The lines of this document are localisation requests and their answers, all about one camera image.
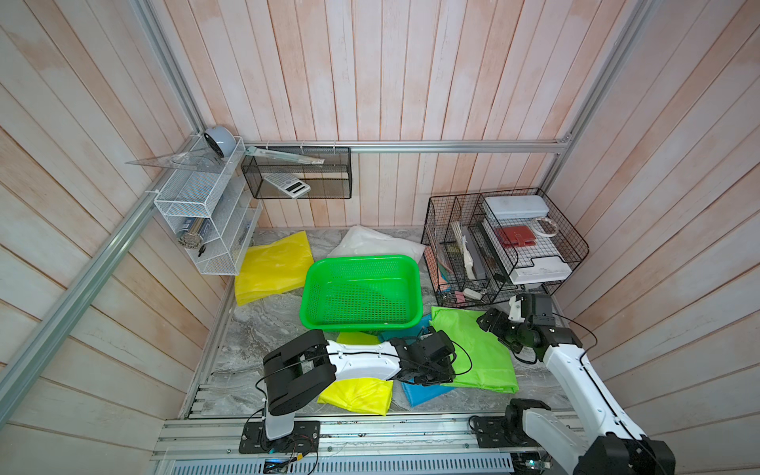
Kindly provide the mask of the blue raincoat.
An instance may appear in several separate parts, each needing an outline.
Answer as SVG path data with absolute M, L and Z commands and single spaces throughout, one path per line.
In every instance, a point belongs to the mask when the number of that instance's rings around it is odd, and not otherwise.
M 380 340 L 382 342 L 387 342 L 387 340 L 392 340 L 392 338 L 405 338 L 405 340 L 411 340 L 412 338 L 417 338 L 418 336 L 423 336 L 423 334 L 426 334 L 428 332 L 427 328 L 429 328 L 429 326 L 431 326 L 431 314 L 423 316 L 419 324 L 413 328 L 382 332 L 380 334 Z M 439 396 L 445 395 L 454 390 L 453 387 L 442 385 L 433 385 L 426 387 L 421 385 L 411 385 L 407 383 L 404 383 L 402 385 L 402 389 L 412 408 L 423 405 Z

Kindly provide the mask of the lime green raincoat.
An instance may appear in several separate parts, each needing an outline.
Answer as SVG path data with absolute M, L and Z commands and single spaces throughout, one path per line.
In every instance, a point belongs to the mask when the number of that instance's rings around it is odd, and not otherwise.
M 516 394 L 520 388 L 510 350 L 479 327 L 477 320 L 482 315 L 483 311 L 431 308 L 431 326 L 456 342 L 452 364 L 456 375 L 445 386 Z

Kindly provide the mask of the neon yellow raincoat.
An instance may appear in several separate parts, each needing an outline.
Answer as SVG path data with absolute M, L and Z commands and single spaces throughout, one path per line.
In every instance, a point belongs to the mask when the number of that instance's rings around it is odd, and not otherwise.
M 318 398 L 352 413 L 386 416 L 391 406 L 394 383 L 376 378 L 336 381 Z

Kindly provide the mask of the green plastic basket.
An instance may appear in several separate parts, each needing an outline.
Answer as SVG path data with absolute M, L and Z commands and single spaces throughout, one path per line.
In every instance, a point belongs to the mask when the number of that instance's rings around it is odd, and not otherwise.
M 420 269 L 411 257 L 335 257 L 308 270 L 300 320 L 309 330 L 381 332 L 417 326 L 423 313 Z

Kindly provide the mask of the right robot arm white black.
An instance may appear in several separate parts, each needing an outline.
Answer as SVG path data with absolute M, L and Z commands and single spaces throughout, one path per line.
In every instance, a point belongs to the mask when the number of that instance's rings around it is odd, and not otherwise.
M 584 433 L 571 431 L 546 403 L 515 398 L 502 418 L 473 418 L 480 447 L 542 447 L 568 474 L 674 473 L 673 451 L 627 415 L 592 367 L 575 322 L 557 326 L 550 296 L 522 293 L 509 304 L 509 312 L 489 309 L 478 326 L 512 354 L 534 352 L 562 387 Z

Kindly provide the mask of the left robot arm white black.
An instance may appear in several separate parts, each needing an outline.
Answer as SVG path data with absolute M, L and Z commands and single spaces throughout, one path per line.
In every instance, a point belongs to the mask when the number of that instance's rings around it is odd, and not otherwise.
M 268 441 L 293 435 L 295 414 L 334 382 L 373 378 L 421 386 L 451 383 L 456 358 L 455 343 L 435 330 L 374 346 L 340 344 L 322 331 L 305 332 L 263 358 L 263 433 Z

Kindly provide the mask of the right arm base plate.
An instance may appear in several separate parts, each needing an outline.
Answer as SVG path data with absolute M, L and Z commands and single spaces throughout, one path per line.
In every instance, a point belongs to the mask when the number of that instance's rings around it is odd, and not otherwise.
M 530 444 L 522 424 L 507 417 L 472 416 L 468 425 L 479 448 L 527 447 Z

